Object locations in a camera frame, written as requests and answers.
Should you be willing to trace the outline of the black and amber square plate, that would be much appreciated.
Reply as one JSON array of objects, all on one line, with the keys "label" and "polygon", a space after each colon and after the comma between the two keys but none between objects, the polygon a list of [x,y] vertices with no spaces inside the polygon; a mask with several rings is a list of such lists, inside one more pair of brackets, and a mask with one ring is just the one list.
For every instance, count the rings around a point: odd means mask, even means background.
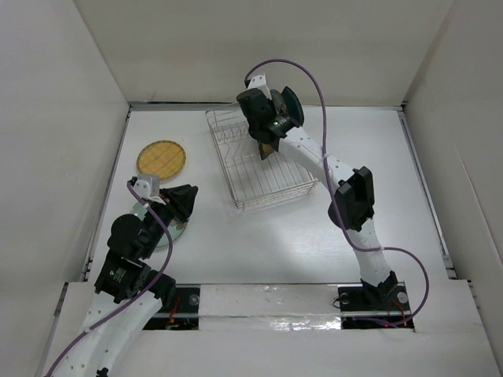
[{"label": "black and amber square plate", "polygon": [[269,156],[273,155],[278,150],[278,142],[269,144],[258,142],[259,157],[261,160],[266,160]]}]

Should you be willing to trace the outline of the teal square plate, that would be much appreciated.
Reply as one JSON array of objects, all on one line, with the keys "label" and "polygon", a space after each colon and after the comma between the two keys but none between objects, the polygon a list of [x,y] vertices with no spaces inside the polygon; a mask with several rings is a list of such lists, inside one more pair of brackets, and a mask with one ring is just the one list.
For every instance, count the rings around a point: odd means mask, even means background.
[{"label": "teal square plate", "polygon": [[303,126],[303,108],[296,93],[290,87],[286,86],[282,90],[281,96],[284,102],[285,113],[292,119],[297,127]]}]

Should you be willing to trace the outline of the yellow woven round plate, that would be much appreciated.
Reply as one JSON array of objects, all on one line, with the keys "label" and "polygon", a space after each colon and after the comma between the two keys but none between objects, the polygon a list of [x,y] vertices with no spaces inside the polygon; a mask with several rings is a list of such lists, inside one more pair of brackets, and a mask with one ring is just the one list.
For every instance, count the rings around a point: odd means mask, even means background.
[{"label": "yellow woven round plate", "polygon": [[170,140],[154,141],[138,154],[136,167],[140,174],[156,175],[166,181],[179,174],[186,162],[185,149]]}]

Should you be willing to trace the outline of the light green round plate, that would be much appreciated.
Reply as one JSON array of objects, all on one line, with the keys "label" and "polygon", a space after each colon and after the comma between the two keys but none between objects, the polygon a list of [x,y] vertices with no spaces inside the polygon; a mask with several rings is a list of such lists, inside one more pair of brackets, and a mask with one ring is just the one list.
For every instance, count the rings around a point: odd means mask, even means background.
[{"label": "light green round plate", "polygon": [[[140,203],[136,203],[130,209],[130,213],[143,221],[148,211]],[[179,238],[184,233],[187,225],[188,225],[187,223],[182,223],[177,219],[172,220],[169,226],[167,227],[168,232],[171,234],[171,239],[173,241],[176,241],[176,239]],[[161,248],[166,247],[168,245],[169,245],[168,238],[166,234],[163,233],[163,236],[161,237],[156,247]]]}]

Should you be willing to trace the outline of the dark teal floral plate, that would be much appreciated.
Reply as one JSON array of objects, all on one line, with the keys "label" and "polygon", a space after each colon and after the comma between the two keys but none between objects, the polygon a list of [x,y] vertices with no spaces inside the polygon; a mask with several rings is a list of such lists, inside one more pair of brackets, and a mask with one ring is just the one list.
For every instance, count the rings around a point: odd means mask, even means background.
[{"label": "dark teal floral plate", "polygon": [[274,104],[274,108],[277,114],[286,113],[285,99],[282,94],[277,90],[270,90],[271,100]]}]

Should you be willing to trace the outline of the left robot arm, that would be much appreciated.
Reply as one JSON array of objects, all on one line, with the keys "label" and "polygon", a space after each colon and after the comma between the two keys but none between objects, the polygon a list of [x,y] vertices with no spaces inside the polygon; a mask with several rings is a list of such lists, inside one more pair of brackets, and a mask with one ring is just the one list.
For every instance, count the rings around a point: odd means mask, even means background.
[{"label": "left robot arm", "polygon": [[110,376],[152,316],[178,306],[176,281],[166,274],[173,253],[169,227],[188,223],[199,189],[153,188],[138,177],[127,188],[145,216],[123,214],[112,223],[79,334],[49,366],[48,376]]}]

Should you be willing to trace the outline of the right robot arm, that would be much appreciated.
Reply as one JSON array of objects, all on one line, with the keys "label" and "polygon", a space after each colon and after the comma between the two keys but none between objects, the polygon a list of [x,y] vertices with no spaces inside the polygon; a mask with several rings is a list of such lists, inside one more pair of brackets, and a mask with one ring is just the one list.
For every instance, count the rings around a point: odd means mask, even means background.
[{"label": "right robot arm", "polygon": [[355,252],[365,304],[380,309],[398,286],[387,263],[373,223],[373,174],[354,169],[325,152],[303,128],[304,114],[296,94],[288,87],[267,96],[253,88],[237,95],[248,122],[249,135],[266,159],[274,152],[291,159],[318,179],[330,192],[328,215],[344,231]]}]

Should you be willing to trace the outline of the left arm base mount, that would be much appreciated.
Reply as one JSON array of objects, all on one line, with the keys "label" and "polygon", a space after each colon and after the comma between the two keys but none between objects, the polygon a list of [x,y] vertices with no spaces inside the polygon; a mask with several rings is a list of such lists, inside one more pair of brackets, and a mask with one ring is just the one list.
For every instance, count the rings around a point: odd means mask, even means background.
[{"label": "left arm base mount", "polygon": [[195,331],[199,329],[200,285],[176,287],[173,303],[157,312],[143,327],[145,331]]}]

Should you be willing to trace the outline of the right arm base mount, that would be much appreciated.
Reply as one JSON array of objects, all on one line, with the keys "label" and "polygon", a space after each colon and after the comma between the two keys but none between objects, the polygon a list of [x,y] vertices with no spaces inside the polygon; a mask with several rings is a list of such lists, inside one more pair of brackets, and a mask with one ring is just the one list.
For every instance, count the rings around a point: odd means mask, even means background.
[{"label": "right arm base mount", "polygon": [[338,286],[332,305],[340,311],[343,330],[414,329],[413,320],[409,318],[412,310],[403,284],[399,284],[383,302],[374,303],[365,297],[361,285]]}]

